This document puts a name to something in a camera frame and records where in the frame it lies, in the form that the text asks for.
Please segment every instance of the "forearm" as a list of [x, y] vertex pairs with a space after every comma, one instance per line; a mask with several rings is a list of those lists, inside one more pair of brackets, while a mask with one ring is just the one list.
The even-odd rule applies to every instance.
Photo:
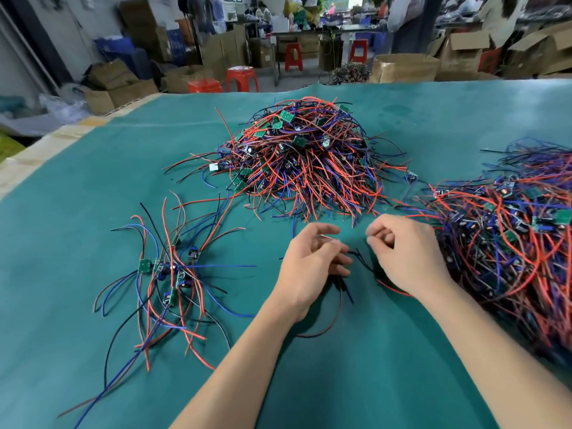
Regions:
[[286, 334], [294, 324], [272, 296], [171, 429], [250, 429], [272, 377]]
[[565, 428], [572, 394], [452, 281], [419, 301], [451, 342], [502, 429]]

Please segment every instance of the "person's left hand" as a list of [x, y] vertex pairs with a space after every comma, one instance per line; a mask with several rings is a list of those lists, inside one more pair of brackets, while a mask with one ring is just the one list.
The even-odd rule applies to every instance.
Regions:
[[333, 224], [310, 223], [288, 246], [271, 298], [294, 310], [296, 322], [304, 319], [329, 274], [349, 275], [344, 267], [352, 263], [345, 254], [349, 247], [339, 240], [319, 236], [338, 233], [340, 228]]

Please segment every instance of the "white shirt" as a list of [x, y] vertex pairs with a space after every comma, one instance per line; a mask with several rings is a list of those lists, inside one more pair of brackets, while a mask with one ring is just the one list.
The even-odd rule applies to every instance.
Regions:
[[483, 21], [483, 30], [488, 31], [495, 47], [502, 47], [517, 25], [517, 19], [526, 6], [525, 0], [517, 0], [514, 12], [502, 17], [502, 0], [489, 0], [476, 16]]
[[425, 0], [394, 0], [387, 18], [387, 30], [395, 33], [404, 23], [417, 18], [423, 12]]

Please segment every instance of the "white pipe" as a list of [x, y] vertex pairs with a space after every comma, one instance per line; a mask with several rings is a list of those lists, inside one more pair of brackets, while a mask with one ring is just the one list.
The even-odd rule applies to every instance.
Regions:
[[[45, 66], [42, 64], [40, 59], [36, 56], [34, 50], [32, 49], [32, 47], [30, 47], [29, 43], [27, 42], [26, 38], [22, 35], [22, 33], [20, 33], [20, 30], [18, 30], [18, 27], [16, 26], [16, 24], [14, 24], [14, 22], [12, 21], [12, 18], [10, 17], [8, 12], [6, 12], [6, 10], [4, 9], [4, 6], [2, 5], [2, 3], [0, 3], [0, 11], [2, 11], [2, 13], [4, 14], [4, 17], [10, 23], [10, 25], [12, 26], [12, 29], [18, 35], [18, 37], [20, 38], [20, 40], [22, 41], [22, 43], [24, 44], [26, 49], [30, 52], [30, 55], [35, 60], [35, 62], [38, 64], [39, 68], [42, 70], [44, 75], [46, 75], [46, 78], [50, 81], [50, 83], [52, 83], [54, 90], [59, 90], [60, 86], [58, 86], [56, 84], [56, 82], [54, 81], [54, 79], [52, 78], [50, 73], [47, 71]], [[38, 76], [37, 72], [34, 70], [33, 66], [30, 65], [30, 61], [28, 60], [26, 55], [23, 54], [22, 51], [20, 51], [20, 48], [18, 47], [18, 45], [12, 40], [12, 38], [9, 35], [8, 30], [4, 27], [4, 24], [2, 22], [0, 22], [0, 29], [1, 29], [4, 37], [6, 38], [6, 40], [8, 41], [8, 43], [10, 44], [10, 46], [12, 47], [12, 49], [14, 50], [16, 55], [18, 56], [18, 58], [20, 58], [20, 61], [25, 66], [26, 70], [28, 71], [28, 73], [30, 74], [32, 79], [38, 84], [39, 88], [44, 93], [51, 94], [49, 89], [47, 88], [46, 84], [44, 83], [44, 81], [41, 78], [39, 78], [39, 76]]]

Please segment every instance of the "person's right hand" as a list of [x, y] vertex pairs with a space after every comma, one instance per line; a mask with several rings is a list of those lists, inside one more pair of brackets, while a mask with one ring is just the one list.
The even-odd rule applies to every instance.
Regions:
[[411, 295], [452, 283], [429, 224], [383, 214], [368, 226], [366, 235], [387, 276]]

